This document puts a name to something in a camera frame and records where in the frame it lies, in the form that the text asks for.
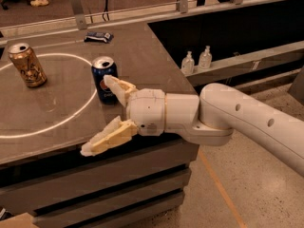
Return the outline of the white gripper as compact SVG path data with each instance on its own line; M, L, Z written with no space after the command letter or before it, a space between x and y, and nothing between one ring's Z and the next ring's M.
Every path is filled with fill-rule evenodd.
M102 132L82 145L83 156L96 156L127 143L137 132L141 136L160 136L165 123L165 93L162 90L145 88L137 91L133 84L112 75L104 76L104 84L123 107L127 105L130 120L122 121L120 116L114 118Z

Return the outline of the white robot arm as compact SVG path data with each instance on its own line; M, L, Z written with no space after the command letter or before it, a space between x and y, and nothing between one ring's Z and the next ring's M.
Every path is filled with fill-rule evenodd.
M199 95L138 90L129 82L104 76L104 83L126 110L82 146L81 154L96 156L129 142L133 136L173 133L189 143L220 146L234 130L304 176L304 122L228 85L212 83Z

